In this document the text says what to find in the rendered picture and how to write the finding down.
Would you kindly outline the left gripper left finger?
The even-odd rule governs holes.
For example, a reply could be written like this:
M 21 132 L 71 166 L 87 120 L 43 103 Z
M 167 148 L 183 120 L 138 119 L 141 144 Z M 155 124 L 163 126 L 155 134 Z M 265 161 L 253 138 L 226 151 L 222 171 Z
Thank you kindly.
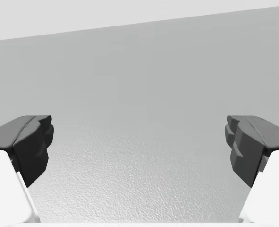
M 0 126 L 0 223 L 39 223 L 28 187 L 46 170 L 50 115 L 21 116 Z

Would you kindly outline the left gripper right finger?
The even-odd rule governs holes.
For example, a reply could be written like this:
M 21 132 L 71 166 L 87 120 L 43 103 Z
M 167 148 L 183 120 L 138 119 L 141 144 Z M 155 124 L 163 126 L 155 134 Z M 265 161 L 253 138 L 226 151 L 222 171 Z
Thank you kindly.
M 230 162 L 250 187 L 240 223 L 279 223 L 279 126 L 257 116 L 229 115 Z

